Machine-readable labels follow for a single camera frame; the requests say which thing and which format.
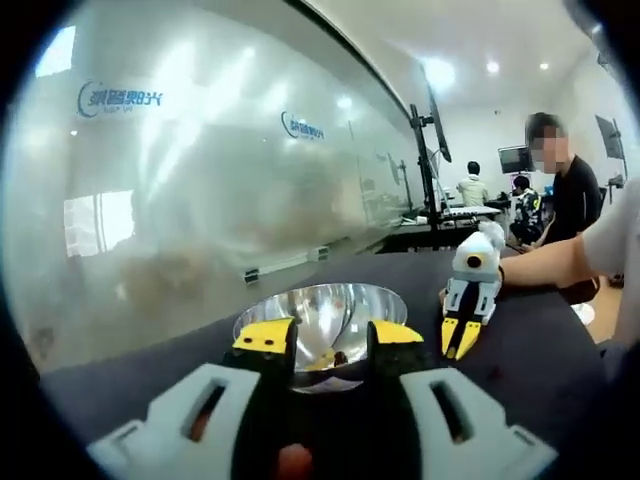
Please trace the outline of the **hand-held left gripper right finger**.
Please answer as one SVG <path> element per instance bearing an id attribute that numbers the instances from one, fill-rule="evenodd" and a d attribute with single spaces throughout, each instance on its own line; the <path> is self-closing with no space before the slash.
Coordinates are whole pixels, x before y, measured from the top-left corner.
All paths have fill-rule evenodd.
<path id="1" fill-rule="evenodd" d="M 455 368 L 436 367 L 422 337 L 367 325 L 378 472 L 397 479 L 535 479 L 556 451 L 510 425 L 502 405 Z"/>

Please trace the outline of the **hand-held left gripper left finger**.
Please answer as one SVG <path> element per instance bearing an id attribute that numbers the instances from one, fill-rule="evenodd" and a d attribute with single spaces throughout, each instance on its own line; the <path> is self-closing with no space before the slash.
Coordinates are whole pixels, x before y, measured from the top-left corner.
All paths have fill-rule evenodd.
<path id="1" fill-rule="evenodd" d="M 87 452 L 111 479 L 273 479 L 295 366 L 293 318 L 251 323 L 221 364 L 205 363 Z"/>

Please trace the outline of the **person's left hand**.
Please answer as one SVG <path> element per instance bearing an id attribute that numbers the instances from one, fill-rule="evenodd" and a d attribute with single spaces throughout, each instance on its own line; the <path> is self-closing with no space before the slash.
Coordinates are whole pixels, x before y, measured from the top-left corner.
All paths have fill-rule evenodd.
<path id="1" fill-rule="evenodd" d="M 313 474 L 311 452 L 302 444 L 285 446 L 278 453 L 276 478 L 282 480 L 307 480 Z"/>

